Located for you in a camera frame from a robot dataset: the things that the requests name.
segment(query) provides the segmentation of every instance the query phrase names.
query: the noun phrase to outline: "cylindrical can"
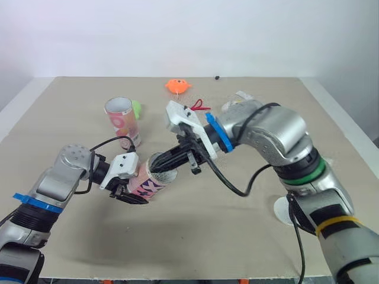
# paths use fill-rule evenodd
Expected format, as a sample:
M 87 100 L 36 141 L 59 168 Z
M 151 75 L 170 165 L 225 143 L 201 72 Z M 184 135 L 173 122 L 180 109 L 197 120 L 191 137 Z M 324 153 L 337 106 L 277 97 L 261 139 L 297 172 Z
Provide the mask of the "cylindrical can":
M 137 147 L 141 143 L 141 137 L 131 100 L 123 97 L 110 99 L 104 110 L 113 124 L 116 135 L 129 136 Z M 120 139 L 120 144 L 126 150 L 130 147 L 128 139 Z
M 154 194 L 164 188 L 167 184 L 171 183 L 178 171 L 169 170 L 164 173 L 151 173 L 150 167 L 152 162 L 161 153 L 155 153 L 146 162 L 141 164 L 138 170 L 138 176 L 129 179 L 127 189 L 130 193 L 141 196 L 144 199 L 149 200 Z

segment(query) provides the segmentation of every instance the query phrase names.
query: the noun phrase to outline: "table surface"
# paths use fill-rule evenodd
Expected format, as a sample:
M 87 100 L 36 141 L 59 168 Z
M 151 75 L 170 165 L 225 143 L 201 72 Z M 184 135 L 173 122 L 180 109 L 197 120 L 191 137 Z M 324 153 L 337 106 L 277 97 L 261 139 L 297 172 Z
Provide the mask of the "table surface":
M 14 192 L 27 193 L 42 171 L 68 143 L 92 147 L 114 136 L 104 103 L 115 96 L 143 106 L 139 121 L 141 160 L 176 145 L 165 129 L 163 112 L 172 98 L 167 78 L 56 78 L 0 144 L 0 215 L 18 206 Z M 193 85 L 179 97 L 192 105 L 198 98 L 213 114 L 236 91 L 262 102 L 298 111 L 310 135 L 354 201 L 356 216 L 379 231 L 379 182 L 341 130 L 295 78 L 189 78 Z M 201 121 L 205 119 L 198 112 Z M 99 150 L 110 161 L 122 153 L 117 142 Z M 219 154 L 218 167 L 244 189 L 265 162 L 248 146 Z M 240 279 L 294 277 L 301 261 L 293 227 L 280 223 L 273 204 L 285 195 L 275 173 L 264 171 L 252 195 L 230 192 L 203 166 L 192 175 L 188 165 L 150 204 L 129 205 L 108 197 L 96 185 L 67 205 L 42 249 L 41 276 L 105 279 Z M 79 190 L 86 188 L 81 182 Z M 329 275 L 318 241 L 301 233 L 306 275 Z

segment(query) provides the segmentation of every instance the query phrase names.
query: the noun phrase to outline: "yellow tape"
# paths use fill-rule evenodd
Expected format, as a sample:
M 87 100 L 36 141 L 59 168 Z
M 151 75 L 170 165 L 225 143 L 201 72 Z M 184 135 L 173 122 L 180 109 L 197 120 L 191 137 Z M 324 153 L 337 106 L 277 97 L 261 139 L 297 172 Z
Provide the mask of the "yellow tape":
M 358 220 L 357 218 L 355 218 L 353 216 L 334 217 L 334 218 L 328 219 L 326 221 L 323 221 L 320 225 L 318 225 L 316 228 L 316 235 L 319 236 L 320 232 L 322 230 L 324 230 L 326 227 L 333 225 L 335 223 L 343 222 L 343 221 L 353 221 L 353 222 L 357 222 L 357 223 L 362 224 L 360 222 L 360 220 Z

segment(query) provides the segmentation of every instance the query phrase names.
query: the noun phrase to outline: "orange toy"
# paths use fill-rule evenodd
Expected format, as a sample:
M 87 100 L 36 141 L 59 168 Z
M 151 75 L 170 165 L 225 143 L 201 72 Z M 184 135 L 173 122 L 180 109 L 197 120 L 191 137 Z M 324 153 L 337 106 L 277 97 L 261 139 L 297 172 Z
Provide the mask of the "orange toy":
M 170 92 L 179 95 L 180 93 L 184 93 L 189 87 L 192 87 L 192 85 L 183 79 L 171 79 L 167 82 L 166 87 Z

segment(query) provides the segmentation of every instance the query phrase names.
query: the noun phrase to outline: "black cable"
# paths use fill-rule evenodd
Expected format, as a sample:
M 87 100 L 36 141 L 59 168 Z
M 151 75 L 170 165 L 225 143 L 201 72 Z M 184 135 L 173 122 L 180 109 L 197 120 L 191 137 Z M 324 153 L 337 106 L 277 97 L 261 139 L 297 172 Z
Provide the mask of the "black cable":
M 250 116 L 242 124 L 242 126 L 241 126 L 241 128 L 240 128 L 240 130 L 238 132 L 236 141 L 239 142 L 239 140 L 242 138 L 242 135 L 243 135 L 243 133 L 246 130 L 246 126 L 248 126 L 250 120 L 252 120 L 254 116 L 256 116 L 257 114 L 259 114 L 264 109 L 267 109 L 267 108 L 270 108 L 270 107 L 277 107 L 277 106 L 280 106 L 280 104 L 277 104 L 276 102 L 270 102 L 269 104 L 261 106 L 255 112 L 253 112 L 252 114 L 250 114 Z
M 73 194 L 86 194 L 91 190 L 92 180 L 94 177 L 94 163 L 95 163 L 95 151 L 91 151 L 91 162 L 89 163 L 89 176 L 88 176 L 88 186 L 85 191 L 75 191 Z
M 306 272 L 306 259 L 304 256 L 304 249 L 303 249 L 303 243 L 301 242 L 301 237 L 300 237 L 300 232 L 298 231 L 298 226 L 297 226 L 297 221 L 295 218 L 295 213 L 292 209 L 291 204 L 288 205 L 288 214 L 290 215 L 291 221 L 294 224 L 295 228 L 295 233 L 296 233 L 296 238 L 298 242 L 298 247 L 300 249 L 300 256 L 301 256 L 301 273 L 300 273 L 300 278 L 298 280 L 298 284 L 302 284 L 304 280 L 304 275 Z
M 14 209 L 11 213 L 9 213 L 3 220 L 0 221 L 0 227 L 3 226 L 4 223 L 7 222 L 10 218 L 12 218 L 12 216 L 14 215 L 16 210 L 17 210 L 17 208 Z
M 229 180 L 222 174 L 222 172 L 218 169 L 218 167 L 216 166 L 216 164 L 208 156 L 208 154 L 205 152 L 205 150 L 196 141 L 193 142 L 193 146 L 196 149 L 196 151 L 198 153 L 200 153 L 200 155 L 203 157 L 203 159 L 208 163 L 208 165 L 210 166 L 210 168 L 212 169 L 212 171 L 216 174 L 216 176 L 220 179 L 220 181 L 224 185 L 226 185 L 231 191 L 233 191 L 235 194 L 237 194 L 237 195 L 239 195 L 241 197 L 247 197 L 247 196 L 249 196 L 249 194 L 251 192 L 251 189 L 252 189 L 252 186 L 253 186 L 253 183 L 254 183 L 256 177 L 261 172 L 263 172 L 265 169 L 268 169 L 269 167 L 271 167 L 270 164 L 267 164 L 267 165 L 261 167 L 259 170 L 257 170 L 253 174 L 253 176 L 251 177 L 251 179 L 250 179 L 250 181 L 248 183 L 248 186 L 246 188 L 246 191 L 242 192 L 238 188 L 236 188 L 231 182 L 229 182 Z
M 130 137 L 128 137 L 128 136 L 113 137 L 113 138 L 108 139 L 108 140 L 106 140 L 106 141 L 104 141 L 104 142 L 96 145 L 95 147 L 92 147 L 91 149 L 89 149 L 89 151 L 91 151 L 91 162 L 90 162 L 90 165 L 89 165 L 89 176 L 88 176 L 88 186 L 87 186 L 87 189 L 85 191 L 75 191 L 73 194 L 86 194 L 86 193 L 88 193 L 91 190 L 92 180 L 93 180 L 93 177 L 94 177 L 95 150 L 97 148 L 100 148 L 100 147 L 104 146 L 105 144 L 108 144 L 109 142 L 112 142 L 112 141 L 118 140 L 118 139 L 122 139 L 122 138 L 128 139 L 129 142 L 130 142 L 130 147 L 127 150 L 127 153 L 135 152 L 136 151 L 136 146 L 134 145 L 133 140 Z
M 130 142 L 130 147 L 129 147 L 129 150 L 128 150 L 127 152 L 128 152 L 128 153 L 130 153 L 130 152 L 135 152 L 135 151 L 136 151 L 136 146 L 134 145 L 133 140 L 132 140 L 130 137 L 128 137 L 128 136 L 117 136 L 117 137 L 113 137 L 113 138 L 108 139 L 107 141 L 104 141 L 104 142 L 100 143 L 99 145 L 96 145 L 95 147 L 89 149 L 89 151 L 94 151 L 94 150 L 96 150 L 97 148 L 100 148 L 101 146 L 104 146 L 105 144 L 108 144 L 109 142 L 112 142 L 112 141 L 117 140 L 117 139 L 124 139 L 124 138 L 125 138 L 125 139 L 128 139 L 129 142 Z
M 298 222 L 296 222 L 296 226 L 299 228 L 299 229 L 302 229 L 303 231 L 309 233 L 309 234 L 312 234 L 312 235 L 316 235 L 316 232 L 315 231 L 311 231 L 310 229 L 306 228 L 306 227 L 303 227 L 302 225 L 300 225 Z

